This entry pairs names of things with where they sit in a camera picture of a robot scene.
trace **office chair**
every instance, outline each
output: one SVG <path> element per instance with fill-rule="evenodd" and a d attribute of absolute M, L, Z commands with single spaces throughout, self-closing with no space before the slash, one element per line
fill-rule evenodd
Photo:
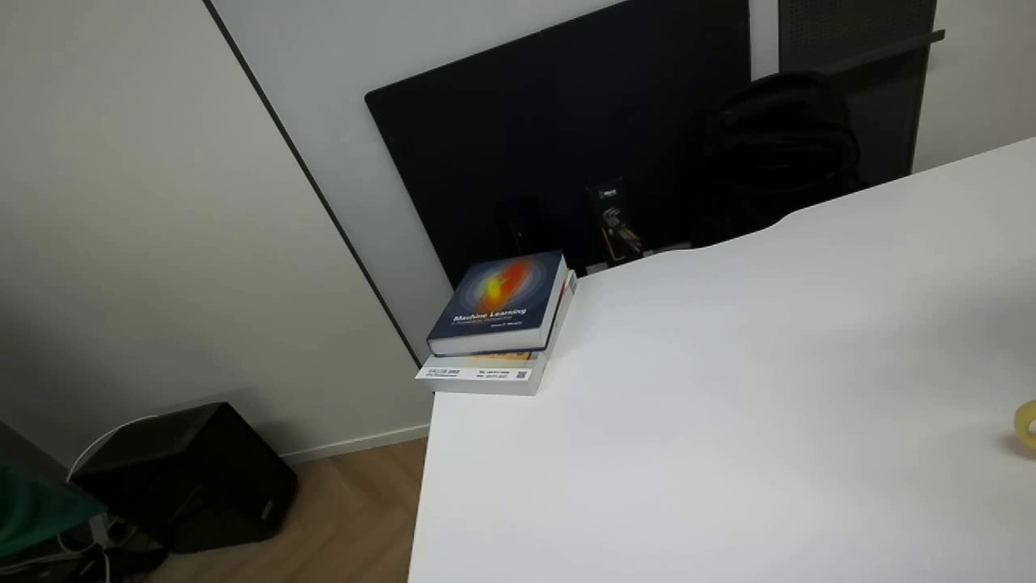
<path fill-rule="evenodd" d="M 774 73 L 722 103 L 693 159 L 693 245 L 862 189 L 845 98 L 821 73 Z"/>

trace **white desk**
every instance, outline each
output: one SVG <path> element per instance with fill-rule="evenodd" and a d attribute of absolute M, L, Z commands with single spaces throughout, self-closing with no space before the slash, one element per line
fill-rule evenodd
<path fill-rule="evenodd" d="M 415 583 L 1034 583 L 1036 143 L 581 280 L 437 395 Z"/>

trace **floor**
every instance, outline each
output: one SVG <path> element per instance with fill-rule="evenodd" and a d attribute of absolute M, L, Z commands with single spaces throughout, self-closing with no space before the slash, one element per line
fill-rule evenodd
<path fill-rule="evenodd" d="M 272 540 L 167 556 L 150 583 L 404 583 L 425 441 L 298 465 Z"/>

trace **stack of books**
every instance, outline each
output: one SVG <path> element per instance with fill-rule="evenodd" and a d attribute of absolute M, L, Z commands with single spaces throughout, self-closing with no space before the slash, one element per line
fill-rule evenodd
<path fill-rule="evenodd" d="M 561 252 L 468 268 L 418 370 L 433 393 L 534 395 L 578 275 Z"/>

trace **black monitor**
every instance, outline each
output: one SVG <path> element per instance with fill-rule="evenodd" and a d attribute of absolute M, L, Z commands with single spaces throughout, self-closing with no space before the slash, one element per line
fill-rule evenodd
<path fill-rule="evenodd" d="M 746 0 L 629 0 L 365 103 L 458 286 L 516 252 L 607 263 L 593 190 L 619 189 L 649 245 L 681 241 L 696 139 L 748 73 Z"/>

